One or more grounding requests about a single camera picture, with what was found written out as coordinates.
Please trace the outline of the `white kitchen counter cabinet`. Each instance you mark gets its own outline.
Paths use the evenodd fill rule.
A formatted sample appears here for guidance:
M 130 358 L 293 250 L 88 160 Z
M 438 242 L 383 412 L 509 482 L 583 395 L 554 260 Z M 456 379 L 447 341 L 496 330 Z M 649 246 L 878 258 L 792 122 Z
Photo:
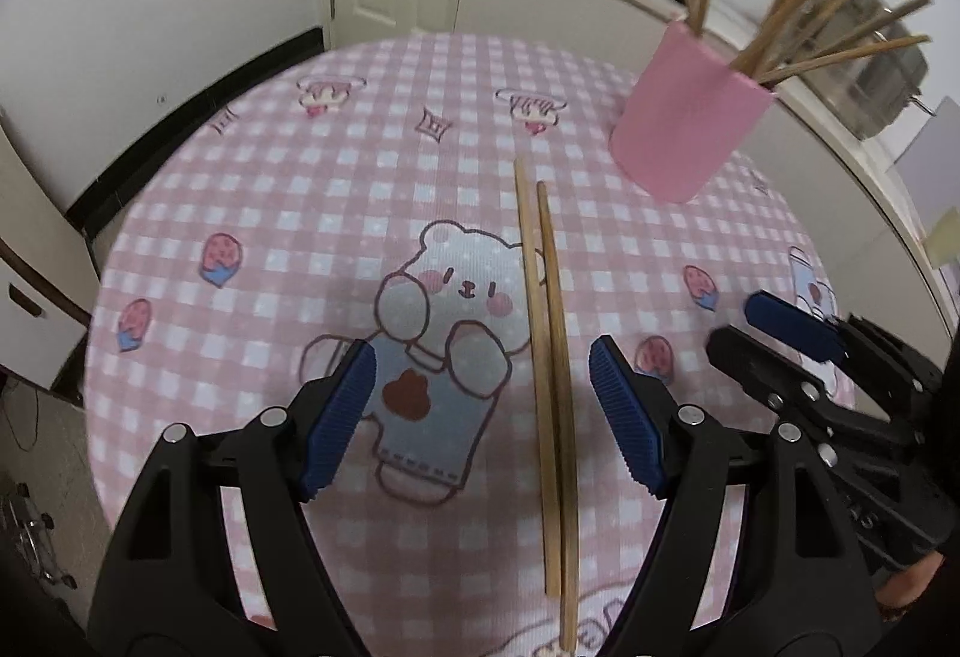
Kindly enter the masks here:
M 811 235 L 841 309 L 946 359 L 957 311 L 910 201 L 804 83 L 768 90 L 732 70 L 726 17 L 693 38 L 671 0 L 449 0 L 448 15 L 460 33 L 543 41 L 628 70 L 626 150 L 643 169 L 713 173 L 747 153 Z

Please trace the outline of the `pale green plastic cup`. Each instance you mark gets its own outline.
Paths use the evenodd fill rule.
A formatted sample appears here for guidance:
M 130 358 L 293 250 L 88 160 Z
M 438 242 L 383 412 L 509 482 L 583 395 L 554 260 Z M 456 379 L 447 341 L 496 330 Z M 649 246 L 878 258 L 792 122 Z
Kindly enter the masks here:
M 934 269 L 955 262 L 960 254 L 960 208 L 952 207 L 937 220 L 923 242 Z

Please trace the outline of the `white board on counter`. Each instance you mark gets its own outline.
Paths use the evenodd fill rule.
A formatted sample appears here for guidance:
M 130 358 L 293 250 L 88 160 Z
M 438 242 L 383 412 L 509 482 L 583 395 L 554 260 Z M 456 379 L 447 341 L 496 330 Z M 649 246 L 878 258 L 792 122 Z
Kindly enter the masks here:
M 895 171 L 907 189 L 919 225 L 924 231 L 951 208 L 960 196 L 960 108 L 945 97 L 921 127 L 918 136 L 895 162 Z

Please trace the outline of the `pink cylindrical utensil cup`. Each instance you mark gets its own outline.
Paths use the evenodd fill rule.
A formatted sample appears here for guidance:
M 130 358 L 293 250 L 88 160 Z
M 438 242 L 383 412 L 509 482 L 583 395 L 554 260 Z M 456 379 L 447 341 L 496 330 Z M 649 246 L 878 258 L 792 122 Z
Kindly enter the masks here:
M 682 20 L 669 23 L 608 141 L 623 174 L 659 202 L 685 203 L 732 157 L 775 93 L 732 70 Z

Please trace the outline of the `stainless steel steamer pot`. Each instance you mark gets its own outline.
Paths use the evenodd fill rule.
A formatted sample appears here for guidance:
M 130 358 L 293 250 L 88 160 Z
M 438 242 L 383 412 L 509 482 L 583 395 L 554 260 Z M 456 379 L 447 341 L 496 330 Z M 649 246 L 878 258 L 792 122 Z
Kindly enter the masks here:
M 802 54 L 814 54 L 889 12 L 882 0 L 847 0 L 807 38 Z M 814 70 L 802 81 L 857 140 L 867 140 L 887 129 L 921 95 L 928 70 L 923 49 L 912 46 Z

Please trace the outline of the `white wooden side cabinet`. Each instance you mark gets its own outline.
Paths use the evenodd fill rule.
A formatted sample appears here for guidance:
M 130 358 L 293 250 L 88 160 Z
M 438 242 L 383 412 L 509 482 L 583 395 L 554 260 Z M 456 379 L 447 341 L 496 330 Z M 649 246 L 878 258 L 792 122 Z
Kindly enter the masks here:
M 2 140 L 2 370 L 73 400 L 99 278 L 73 230 Z

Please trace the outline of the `pink checkered tablecloth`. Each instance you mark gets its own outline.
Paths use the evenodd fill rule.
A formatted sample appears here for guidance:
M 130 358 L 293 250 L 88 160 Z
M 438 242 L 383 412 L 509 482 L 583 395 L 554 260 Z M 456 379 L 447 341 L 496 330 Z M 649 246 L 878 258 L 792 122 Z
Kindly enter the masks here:
M 610 335 L 716 420 L 771 413 L 709 366 L 745 298 L 836 309 L 793 210 L 743 155 L 693 202 L 623 179 L 633 79 L 541 44 L 428 35 L 311 59 L 223 106 L 130 205 L 86 352 L 94 485 L 121 514 L 164 426 L 232 430 L 363 338 L 377 381 L 306 515 L 376 655 L 555 655 L 517 208 L 550 197 L 579 476 L 578 652 L 596 654 L 661 506 L 587 377 Z

